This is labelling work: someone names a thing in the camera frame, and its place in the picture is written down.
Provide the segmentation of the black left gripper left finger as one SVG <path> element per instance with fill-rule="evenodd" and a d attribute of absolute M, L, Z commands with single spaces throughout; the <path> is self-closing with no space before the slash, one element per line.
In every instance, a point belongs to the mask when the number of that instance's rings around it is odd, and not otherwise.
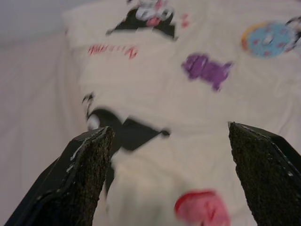
<path fill-rule="evenodd" d="M 110 127 L 74 137 L 41 172 L 4 226 L 92 226 L 112 139 Z"/>

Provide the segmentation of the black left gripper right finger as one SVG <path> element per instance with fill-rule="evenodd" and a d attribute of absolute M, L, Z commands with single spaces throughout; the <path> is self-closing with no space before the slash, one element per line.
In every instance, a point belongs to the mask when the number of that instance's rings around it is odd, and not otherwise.
<path fill-rule="evenodd" d="M 281 136 L 229 122 L 231 154 L 257 226 L 301 226 L 301 155 Z"/>

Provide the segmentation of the white bed sheet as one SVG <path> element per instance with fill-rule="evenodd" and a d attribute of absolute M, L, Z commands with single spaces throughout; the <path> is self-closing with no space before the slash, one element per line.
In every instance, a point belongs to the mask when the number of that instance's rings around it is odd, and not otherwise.
<path fill-rule="evenodd" d="M 41 172 L 88 131 L 76 78 L 62 33 L 0 49 L 0 226 Z M 102 190 L 92 226 L 107 226 L 98 213 Z"/>

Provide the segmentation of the cream cartoon print quilt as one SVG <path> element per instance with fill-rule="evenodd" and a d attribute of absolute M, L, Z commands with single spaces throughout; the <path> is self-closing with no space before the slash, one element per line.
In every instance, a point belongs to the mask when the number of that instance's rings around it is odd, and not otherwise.
<path fill-rule="evenodd" d="M 93 226 L 261 226 L 229 123 L 301 153 L 301 0 L 99 0 L 63 20 L 87 126 L 115 133 Z"/>

